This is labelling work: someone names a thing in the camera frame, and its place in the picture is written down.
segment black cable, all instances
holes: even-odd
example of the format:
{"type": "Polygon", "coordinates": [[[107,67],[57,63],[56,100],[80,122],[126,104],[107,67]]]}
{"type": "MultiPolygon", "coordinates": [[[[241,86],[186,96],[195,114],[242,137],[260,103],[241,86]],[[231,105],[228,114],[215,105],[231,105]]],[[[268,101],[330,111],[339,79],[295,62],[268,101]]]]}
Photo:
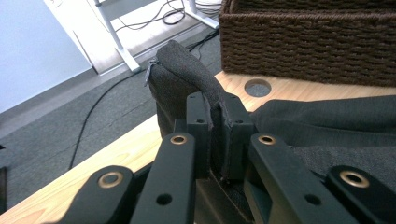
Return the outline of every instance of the black cable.
{"type": "Polygon", "coordinates": [[[79,143],[81,142],[82,134],[84,133],[85,126],[87,125],[88,118],[90,117],[92,111],[96,108],[96,106],[99,104],[99,102],[100,102],[111,90],[113,90],[116,86],[118,86],[119,84],[121,84],[121,82],[123,82],[123,81],[125,81],[125,80],[127,80],[128,78],[133,77],[133,76],[134,76],[134,75],[125,77],[125,78],[123,78],[122,80],[116,82],[116,83],[115,83],[114,85],[112,85],[107,91],[105,91],[105,93],[103,93],[102,96],[99,97],[99,99],[98,99],[98,100],[95,102],[95,104],[91,107],[90,112],[88,112],[87,117],[85,117],[85,119],[84,119],[84,123],[82,124],[81,131],[79,132],[78,140],[77,140],[77,142],[76,142],[76,147],[75,147],[75,149],[74,149],[73,156],[72,156],[72,159],[71,159],[70,164],[69,164],[69,170],[71,170],[71,169],[73,168],[74,160],[75,160],[75,158],[76,158],[76,154],[77,154],[77,151],[78,151],[78,146],[79,146],[79,143]]]}
{"type": "Polygon", "coordinates": [[[185,7],[184,7],[184,2],[183,2],[183,0],[180,0],[180,1],[181,1],[181,5],[183,6],[183,8],[174,8],[174,7],[172,7],[172,5],[170,4],[169,0],[166,0],[166,2],[168,3],[169,7],[171,7],[171,8],[173,9],[173,11],[168,11],[167,13],[165,13],[165,14],[163,15],[163,23],[165,23],[166,25],[175,25],[175,24],[178,24],[179,22],[181,22],[181,21],[186,17],[186,11],[185,11],[185,7]],[[182,16],[180,19],[178,19],[177,21],[168,22],[168,21],[165,20],[165,19],[168,18],[169,16],[172,16],[172,15],[177,14],[177,13],[182,13],[182,15],[183,15],[183,16],[182,16]]]}
{"type": "Polygon", "coordinates": [[[119,31],[119,30],[121,30],[121,29],[124,29],[124,28],[129,28],[129,29],[131,29],[131,30],[140,30],[140,29],[146,27],[147,25],[149,25],[151,22],[160,21],[160,20],[162,20],[163,23],[165,23],[165,24],[167,24],[167,25],[174,25],[174,24],[179,23],[180,21],[182,21],[182,20],[186,17],[186,13],[185,13],[185,11],[184,11],[184,8],[185,8],[185,7],[184,7],[184,2],[183,2],[182,0],[181,0],[181,4],[182,4],[183,8],[174,8],[174,7],[172,7],[172,5],[171,5],[170,3],[171,3],[171,2],[175,2],[175,1],[176,1],[176,0],[166,0],[166,3],[164,3],[164,4],[161,6],[160,10],[157,12],[157,14],[156,14],[150,21],[144,21],[144,22],[139,22],[139,23],[134,23],[134,24],[129,24],[129,25],[127,25],[127,24],[125,24],[125,23],[119,18],[119,20],[122,22],[122,24],[123,24],[124,26],[121,26],[119,29],[116,30],[116,32],[119,31]],[[158,15],[160,15],[161,11],[163,10],[163,7],[166,6],[166,5],[168,5],[169,7],[171,7],[173,10],[166,12],[161,18],[156,19],[156,18],[158,17],[158,15]],[[174,15],[174,14],[177,14],[177,13],[182,13],[182,14],[183,14],[182,18],[180,18],[179,20],[174,21],[174,22],[168,22],[168,21],[166,21],[166,18],[168,18],[168,17],[170,17],[170,16],[172,16],[172,15],[174,15]],[[131,27],[131,26],[136,26],[136,25],[143,25],[143,26],[141,26],[141,27],[139,27],[139,28],[132,28],[132,27],[131,27]]]}
{"type": "Polygon", "coordinates": [[[163,7],[166,6],[167,4],[169,4],[168,1],[167,1],[166,3],[164,3],[164,4],[160,7],[160,10],[158,10],[157,14],[155,14],[155,16],[154,16],[151,20],[149,20],[149,21],[143,21],[143,22],[139,22],[139,23],[127,25],[127,24],[125,24],[125,23],[121,20],[121,18],[119,18],[119,21],[120,21],[124,26],[121,26],[119,29],[116,30],[116,32],[117,32],[118,30],[123,29],[123,28],[129,28],[129,29],[131,29],[131,30],[140,30],[140,29],[143,29],[144,27],[148,26],[148,25],[149,25],[151,22],[153,22],[153,21],[160,21],[160,20],[162,20],[163,18],[159,18],[159,19],[156,19],[156,18],[158,17],[158,15],[160,15],[161,11],[163,10],[163,7]],[[136,26],[136,25],[143,25],[143,26],[141,26],[141,27],[139,27],[139,28],[132,28],[132,27],[131,27],[131,26],[136,26]]]}
{"type": "Polygon", "coordinates": [[[219,29],[214,30],[213,32],[211,32],[210,34],[208,34],[204,39],[202,39],[202,40],[200,40],[200,41],[198,41],[198,42],[195,42],[195,43],[192,43],[192,44],[188,45],[188,46],[186,47],[186,49],[187,49],[189,52],[192,52],[195,48],[198,47],[198,54],[199,54],[198,60],[201,60],[201,47],[205,44],[205,42],[207,42],[207,41],[213,39],[213,38],[216,37],[218,34],[219,34],[219,29]]]}

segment desk grommet hole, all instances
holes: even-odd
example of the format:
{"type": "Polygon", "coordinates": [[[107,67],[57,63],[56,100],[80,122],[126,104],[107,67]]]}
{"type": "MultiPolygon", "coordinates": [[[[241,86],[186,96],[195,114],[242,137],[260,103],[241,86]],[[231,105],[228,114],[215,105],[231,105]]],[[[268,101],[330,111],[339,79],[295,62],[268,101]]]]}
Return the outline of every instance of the desk grommet hole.
{"type": "Polygon", "coordinates": [[[253,97],[264,97],[271,92],[271,84],[263,79],[254,78],[245,84],[245,92],[253,97]]]}

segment light wood tabletop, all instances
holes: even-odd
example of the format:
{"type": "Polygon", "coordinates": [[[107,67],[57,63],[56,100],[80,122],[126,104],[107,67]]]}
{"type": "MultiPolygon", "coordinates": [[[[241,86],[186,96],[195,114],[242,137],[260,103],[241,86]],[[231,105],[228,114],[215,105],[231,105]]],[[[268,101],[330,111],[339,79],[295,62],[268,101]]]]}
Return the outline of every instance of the light wood tabletop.
{"type": "MultiPolygon", "coordinates": [[[[396,88],[329,85],[287,78],[240,76],[223,72],[217,74],[216,78],[227,92],[241,98],[248,111],[254,111],[272,99],[316,101],[396,94],[396,88]],[[248,95],[245,87],[255,83],[270,86],[271,91],[263,97],[248,95]]],[[[125,166],[137,171],[155,159],[161,141],[157,117],[153,116],[26,200],[10,208],[0,216],[0,223],[26,224],[59,220],[91,174],[109,165],[125,166]]]]}

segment cable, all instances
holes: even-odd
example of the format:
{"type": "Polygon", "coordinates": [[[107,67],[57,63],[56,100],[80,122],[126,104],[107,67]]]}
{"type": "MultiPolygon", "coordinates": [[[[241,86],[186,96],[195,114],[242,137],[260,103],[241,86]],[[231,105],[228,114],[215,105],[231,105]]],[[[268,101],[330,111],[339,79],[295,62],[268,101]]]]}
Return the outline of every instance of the cable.
{"type": "Polygon", "coordinates": [[[175,1],[176,0],[166,0],[166,3],[164,3],[161,6],[161,8],[157,12],[157,14],[149,21],[144,21],[144,22],[139,22],[139,23],[134,23],[134,24],[127,25],[119,18],[119,20],[123,24],[123,26],[121,26],[119,29],[117,29],[116,32],[121,30],[121,29],[124,29],[124,28],[129,28],[131,30],[140,30],[140,29],[146,27],[147,25],[149,25],[151,22],[160,21],[160,20],[162,20],[163,23],[165,23],[167,25],[175,25],[175,24],[179,23],[180,21],[182,21],[186,17],[186,13],[184,11],[185,7],[184,7],[184,2],[182,0],[181,0],[181,4],[182,4],[183,8],[174,8],[174,7],[172,7],[172,5],[170,3],[171,2],[175,2],[175,1]],[[166,12],[161,18],[156,19],[158,17],[158,15],[160,15],[161,11],[163,10],[163,7],[166,6],[166,5],[171,7],[173,10],[166,12]],[[166,18],[168,18],[168,17],[170,17],[170,16],[172,16],[174,14],[177,14],[177,13],[182,13],[183,14],[183,16],[179,20],[174,21],[174,22],[166,21],[166,18]],[[131,26],[136,26],[136,25],[143,25],[143,26],[141,26],[139,28],[132,28],[131,27],[131,26]]]}
{"type": "Polygon", "coordinates": [[[76,147],[75,147],[75,149],[74,149],[74,151],[73,151],[73,156],[72,156],[72,159],[71,159],[71,161],[70,161],[69,169],[68,169],[68,170],[71,170],[71,169],[73,168],[74,160],[75,160],[75,158],[76,158],[76,154],[77,154],[77,151],[78,151],[78,146],[79,146],[79,143],[81,142],[82,134],[84,133],[85,126],[87,125],[88,118],[90,117],[92,111],[96,108],[96,106],[99,104],[99,102],[100,102],[111,90],[113,90],[116,86],[118,86],[119,84],[121,84],[121,82],[123,82],[123,81],[125,81],[125,80],[127,80],[128,78],[133,77],[133,76],[134,76],[134,75],[125,77],[125,78],[123,78],[122,80],[116,82],[116,83],[115,83],[114,85],[112,85],[107,91],[105,91],[105,93],[103,93],[102,96],[99,97],[99,99],[98,99],[98,100],[95,102],[95,104],[91,107],[90,112],[88,112],[87,117],[85,117],[85,119],[84,119],[84,123],[82,124],[81,131],[79,132],[78,140],[77,140],[77,142],[76,142],[76,147]]]}
{"type": "Polygon", "coordinates": [[[198,41],[198,42],[195,42],[195,43],[192,43],[192,44],[188,45],[188,46],[186,47],[186,49],[187,49],[189,52],[192,52],[196,47],[198,47],[198,54],[199,54],[198,60],[201,61],[201,47],[202,47],[207,41],[209,41],[209,40],[213,39],[214,37],[216,37],[218,34],[219,34],[219,29],[214,30],[213,32],[211,32],[210,34],[208,34],[204,39],[202,39],[202,40],[200,40],[200,41],[198,41]]]}
{"type": "Polygon", "coordinates": [[[220,12],[220,9],[217,8],[211,8],[211,7],[220,7],[221,3],[218,4],[204,4],[204,3],[195,3],[195,5],[197,6],[201,6],[201,7],[197,7],[198,10],[200,10],[202,13],[205,13],[206,15],[210,15],[210,16],[214,16],[214,15],[218,15],[220,12]]]}

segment brown wicker basket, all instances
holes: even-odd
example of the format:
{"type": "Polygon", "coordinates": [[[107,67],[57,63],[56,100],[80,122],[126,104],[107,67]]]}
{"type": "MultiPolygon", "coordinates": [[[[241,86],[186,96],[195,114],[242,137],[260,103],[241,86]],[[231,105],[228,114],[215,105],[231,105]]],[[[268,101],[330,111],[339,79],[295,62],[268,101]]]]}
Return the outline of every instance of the brown wicker basket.
{"type": "Polygon", "coordinates": [[[396,86],[396,1],[223,0],[219,24],[225,72],[396,86]]]}

